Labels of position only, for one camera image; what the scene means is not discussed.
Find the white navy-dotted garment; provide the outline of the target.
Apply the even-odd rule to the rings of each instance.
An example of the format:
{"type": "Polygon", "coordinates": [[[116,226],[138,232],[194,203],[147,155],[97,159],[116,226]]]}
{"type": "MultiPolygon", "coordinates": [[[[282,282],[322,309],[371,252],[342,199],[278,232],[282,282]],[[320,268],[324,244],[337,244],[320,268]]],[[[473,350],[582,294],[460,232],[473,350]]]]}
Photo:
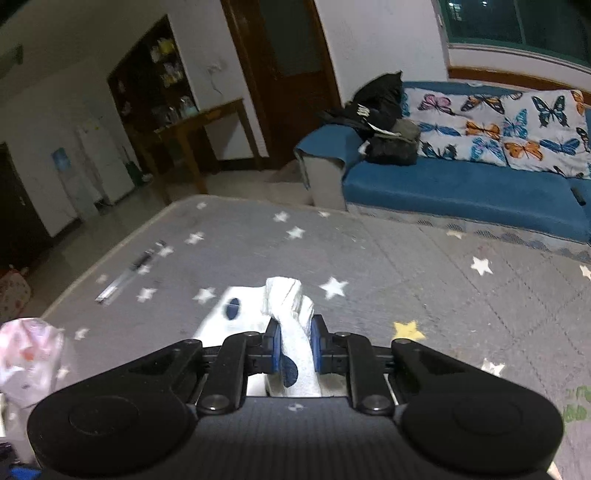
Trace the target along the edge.
{"type": "Polygon", "coordinates": [[[249,377],[246,394],[273,397],[319,397],[322,386],[311,350],[314,302],[301,281],[270,277],[259,287],[232,286],[199,325],[194,337],[205,347],[221,345],[238,333],[266,331],[270,320],[280,325],[279,371],[249,377]]]}

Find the wooden side table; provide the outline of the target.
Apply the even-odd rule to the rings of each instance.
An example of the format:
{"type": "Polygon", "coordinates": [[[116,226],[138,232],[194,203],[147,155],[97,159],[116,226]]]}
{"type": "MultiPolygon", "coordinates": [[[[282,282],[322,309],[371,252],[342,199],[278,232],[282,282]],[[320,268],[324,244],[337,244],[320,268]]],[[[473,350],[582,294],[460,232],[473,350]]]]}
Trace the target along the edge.
{"type": "Polygon", "coordinates": [[[205,128],[225,118],[235,116],[242,130],[245,132],[247,144],[252,153],[253,165],[257,170],[263,169],[263,157],[256,145],[252,126],[250,126],[245,110],[245,102],[242,98],[228,101],[217,106],[202,110],[196,115],[179,120],[173,124],[164,126],[151,132],[146,144],[149,146],[175,141],[178,143],[183,155],[184,164],[190,170],[192,182],[198,194],[207,194],[208,189],[204,173],[199,166],[199,158],[204,155],[205,163],[209,160],[216,161],[215,154],[208,140],[205,128]]]}

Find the dark wooden door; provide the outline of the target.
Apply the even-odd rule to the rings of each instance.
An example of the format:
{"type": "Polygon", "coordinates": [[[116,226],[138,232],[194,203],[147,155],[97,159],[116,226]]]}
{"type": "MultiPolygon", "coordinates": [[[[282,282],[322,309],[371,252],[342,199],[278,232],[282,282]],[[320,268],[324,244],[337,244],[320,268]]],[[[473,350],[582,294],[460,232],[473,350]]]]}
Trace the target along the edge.
{"type": "Polygon", "coordinates": [[[273,168],[342,106],[314,1],[223,1],[222,10],[249,87],[273,168]]]}

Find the dark clothes pile on sofa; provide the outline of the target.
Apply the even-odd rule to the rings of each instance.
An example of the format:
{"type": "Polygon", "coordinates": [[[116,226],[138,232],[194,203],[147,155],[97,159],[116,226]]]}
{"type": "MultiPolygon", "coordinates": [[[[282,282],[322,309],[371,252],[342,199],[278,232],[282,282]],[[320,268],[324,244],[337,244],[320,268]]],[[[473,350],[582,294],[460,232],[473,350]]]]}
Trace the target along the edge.
{"type": "Polygon", "coordinates": [[[373,164],[412,166],[417,163],[420,136],[417,124],[399,119],[390,131],[374,127],[373,136],[360,145],[359,153],[373,164]]]}

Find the white tissue box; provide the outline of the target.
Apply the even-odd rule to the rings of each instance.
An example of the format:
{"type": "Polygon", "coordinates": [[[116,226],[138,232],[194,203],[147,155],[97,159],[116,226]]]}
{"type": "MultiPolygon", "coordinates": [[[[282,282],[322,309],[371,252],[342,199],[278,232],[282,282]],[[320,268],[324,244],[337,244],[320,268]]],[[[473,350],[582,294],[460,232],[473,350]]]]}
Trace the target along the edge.
{"type": "Polygon", "coordinates": [[[19,408],[49,395],[64,346],[63,332],[42,319],[19,318],[1,326],[1,392],[19,408]]]}

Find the water dispenser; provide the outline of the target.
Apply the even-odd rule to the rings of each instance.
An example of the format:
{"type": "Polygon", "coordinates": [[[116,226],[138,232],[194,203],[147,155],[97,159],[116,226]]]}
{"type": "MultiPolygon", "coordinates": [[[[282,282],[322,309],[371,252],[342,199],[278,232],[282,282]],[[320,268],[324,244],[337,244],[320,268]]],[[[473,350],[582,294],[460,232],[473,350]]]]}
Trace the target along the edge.
{"type": "Polygon", "coordinates": [[[59,179],[66,195],[73,205],[78,217],[84,221],[90,221],[98,215],[92,192],[88,188],[83,175],[71,162],[65,149],[58,148],[51,154],[59,179]]]}

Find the dark window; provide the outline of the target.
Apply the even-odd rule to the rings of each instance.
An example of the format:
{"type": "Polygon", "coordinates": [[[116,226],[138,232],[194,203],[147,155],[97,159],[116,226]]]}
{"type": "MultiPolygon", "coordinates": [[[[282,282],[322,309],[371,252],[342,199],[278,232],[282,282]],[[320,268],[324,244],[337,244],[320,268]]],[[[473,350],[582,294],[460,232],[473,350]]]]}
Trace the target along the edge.
{"type": "Polygon", "coordinates": [[[588,1],[441,1],[453,43],[524,50],[590,65],[588,1]]]}

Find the right butterfly pillow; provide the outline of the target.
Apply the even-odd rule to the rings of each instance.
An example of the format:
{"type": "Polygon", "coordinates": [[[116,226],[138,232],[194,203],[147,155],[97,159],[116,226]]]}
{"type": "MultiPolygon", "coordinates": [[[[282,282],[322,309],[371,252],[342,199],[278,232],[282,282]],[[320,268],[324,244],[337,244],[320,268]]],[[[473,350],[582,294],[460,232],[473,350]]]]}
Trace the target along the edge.
{"type": "Polygon", "coordinates": [[[515,170],[590,177],[586,105],[579,90],[518,92],[502,97],[501,144],[515,170]]]}

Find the black pen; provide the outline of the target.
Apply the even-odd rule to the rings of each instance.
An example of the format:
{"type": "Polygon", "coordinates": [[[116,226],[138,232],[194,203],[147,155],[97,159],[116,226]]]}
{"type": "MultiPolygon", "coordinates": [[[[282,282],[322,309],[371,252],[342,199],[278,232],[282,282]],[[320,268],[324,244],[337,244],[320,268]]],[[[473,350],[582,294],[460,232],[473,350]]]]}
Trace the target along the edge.
{"type": "Polygon", "coordinates": [[[114,299],[122,292],[122,290],[139,275],[142,267],[146,267],[156,255],[159,254],[167,244],[160,240],[157,241],[151,248],[144,250],[131,264],[129,264],[122,273],[116,277],[107,287],[105,287],[100,294],[95,298],[98,305],[108,306],[114,299]]]}

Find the grey star-pattern table cover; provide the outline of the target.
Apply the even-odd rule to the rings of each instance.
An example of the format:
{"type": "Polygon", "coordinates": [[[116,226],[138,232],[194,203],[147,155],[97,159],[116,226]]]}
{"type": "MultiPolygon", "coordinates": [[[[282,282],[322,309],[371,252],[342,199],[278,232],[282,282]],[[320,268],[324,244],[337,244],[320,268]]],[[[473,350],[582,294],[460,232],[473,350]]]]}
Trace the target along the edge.
{"type": "Polygon", "coordinates": [[[334,330],[386,345],[402,325],[437,350],[547,395],[566,427],[566,479],[590,475],[590,263],[542,248],[373,216],[193,196],[70,257],[78,277],[44,318],[87,377],[183,339],[231,286],[301,281],[334,330]],[[167,246],[108,306],[95,298],[167,246]]]}

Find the left butterfly pillow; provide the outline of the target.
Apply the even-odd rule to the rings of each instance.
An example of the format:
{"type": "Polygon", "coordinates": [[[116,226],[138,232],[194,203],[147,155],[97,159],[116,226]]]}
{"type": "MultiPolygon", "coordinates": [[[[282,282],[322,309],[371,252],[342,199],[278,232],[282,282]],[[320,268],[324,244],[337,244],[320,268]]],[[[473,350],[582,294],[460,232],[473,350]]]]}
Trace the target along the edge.
{"type": "Polygon", "coordinates": [[[505,167],[501,141],[506,99],[487,93],[460,95],[407,88],[402,112],[421,130],[420,156],[505,167]]]}

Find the black bag on sofa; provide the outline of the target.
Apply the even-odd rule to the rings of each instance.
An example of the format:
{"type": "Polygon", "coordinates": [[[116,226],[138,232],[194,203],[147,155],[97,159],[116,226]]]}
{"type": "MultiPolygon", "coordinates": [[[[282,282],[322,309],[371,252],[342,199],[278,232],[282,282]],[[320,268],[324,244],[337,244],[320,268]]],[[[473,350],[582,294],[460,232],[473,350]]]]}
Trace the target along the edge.
{"type": "Polygon", "coordinates": [[[384,73],[363,85],[346,104],[353,120],[381,130],[391,130],[402,118],[402,72],[384,73]]]}

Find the butterfly pillow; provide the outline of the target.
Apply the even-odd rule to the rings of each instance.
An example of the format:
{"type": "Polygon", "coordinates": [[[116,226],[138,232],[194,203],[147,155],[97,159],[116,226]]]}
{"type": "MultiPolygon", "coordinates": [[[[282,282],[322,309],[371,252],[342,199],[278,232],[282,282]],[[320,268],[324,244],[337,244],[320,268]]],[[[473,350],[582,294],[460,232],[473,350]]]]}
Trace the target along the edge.
{"type": "Polygon", "coordinates": [[[515,170],[590,177],[586,105],[579,90],[518,92],[502,97],[501,144],[515,170]]]}
{"type": "Polygon", "coordinates": [[[487,93],[460,95],[407,88],[402,112],[421,130],[420,156],[505,167],[501,141],[506,99],[487,93]]]}

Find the white refrigerator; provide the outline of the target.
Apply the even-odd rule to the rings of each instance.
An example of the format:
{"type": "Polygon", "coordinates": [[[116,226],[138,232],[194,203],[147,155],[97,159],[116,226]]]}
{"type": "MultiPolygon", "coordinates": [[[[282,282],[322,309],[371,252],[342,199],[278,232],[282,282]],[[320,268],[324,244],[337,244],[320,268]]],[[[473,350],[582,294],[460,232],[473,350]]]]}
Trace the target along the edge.
{"type": "Polygon", "coordinates": [[[134,189],[117,145],[108,130],[92,116],[76,126],[76,134],[98,181],[99,191],[109,204],[116,204],[134,189]]]}

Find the blue sofa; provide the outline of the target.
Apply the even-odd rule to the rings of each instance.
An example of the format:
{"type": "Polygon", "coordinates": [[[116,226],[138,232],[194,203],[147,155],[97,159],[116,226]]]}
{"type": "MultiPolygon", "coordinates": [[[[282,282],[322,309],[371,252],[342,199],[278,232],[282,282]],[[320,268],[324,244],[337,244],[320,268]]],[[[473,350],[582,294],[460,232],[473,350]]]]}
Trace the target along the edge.
{"type": "MultiPolygon", "coordinates": [[[[405,81],[403,88],[460,95],[549,91],[405,81]]],[[[294,150],[315,205],[435,216],[458,230],[474,228],[517,243],[524,231],[589,242],[590,177],[566,178],[551,172],[515,170],[508,162],[500,167],[431,159],[419,153],[412,166],[369,163],[363,160],[359,147],[373,136],[374,127],[353,120],[345,107],[326,114],[324,125],[304,137],[294,150]]]]}

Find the dark wall shelf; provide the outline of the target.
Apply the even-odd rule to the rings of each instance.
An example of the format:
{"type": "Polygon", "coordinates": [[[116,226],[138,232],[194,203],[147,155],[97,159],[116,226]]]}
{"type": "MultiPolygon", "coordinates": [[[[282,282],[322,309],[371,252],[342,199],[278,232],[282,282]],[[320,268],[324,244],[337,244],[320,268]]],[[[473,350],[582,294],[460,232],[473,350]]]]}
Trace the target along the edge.
{"type": "Polygon", "coordinates": [[[167,16],[131,48],[107,83],[140,169],[147,171],[139,147],[148,136],[198,112],[167,16]]]}

